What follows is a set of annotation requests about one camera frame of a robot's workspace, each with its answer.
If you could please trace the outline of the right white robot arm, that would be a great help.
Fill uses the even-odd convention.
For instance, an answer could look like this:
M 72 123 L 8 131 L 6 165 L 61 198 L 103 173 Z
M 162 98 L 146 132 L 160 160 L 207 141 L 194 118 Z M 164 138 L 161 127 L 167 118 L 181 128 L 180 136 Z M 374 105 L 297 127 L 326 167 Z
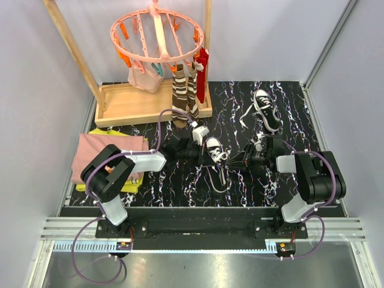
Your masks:
M 297 151 L 279 135 L 267 135 L 265 139 L 265 148 L 250 142 L 227 160 L 227 166 L 249 172 L 265 167 L 273 172 L 296 175 L 298 193 L 279 208 L 272 223 L 274 234 L 285 238 L 293 232 L 294 224 L 304 222 L 319 208 L 342 199 L 347 192 L 346 182 L 331 151 Z

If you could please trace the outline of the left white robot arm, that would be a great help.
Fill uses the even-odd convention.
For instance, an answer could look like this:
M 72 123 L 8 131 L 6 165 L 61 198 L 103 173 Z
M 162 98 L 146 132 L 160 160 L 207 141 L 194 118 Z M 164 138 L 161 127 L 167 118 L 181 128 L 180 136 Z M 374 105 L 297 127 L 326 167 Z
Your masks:
M 83 169 L 80 178 L 108 220 L 109 231 L 121 238 L 130 229 L 126 220 L 128 212 L 119 195 L 128 177 L 134 173 L 159 172 L 174 159 L 196 161 L 201 165 L 205 148 L 205 142 L 189 138 L 169 139 L 158 150 L 149 151 L 123 151 L 109 144 Z

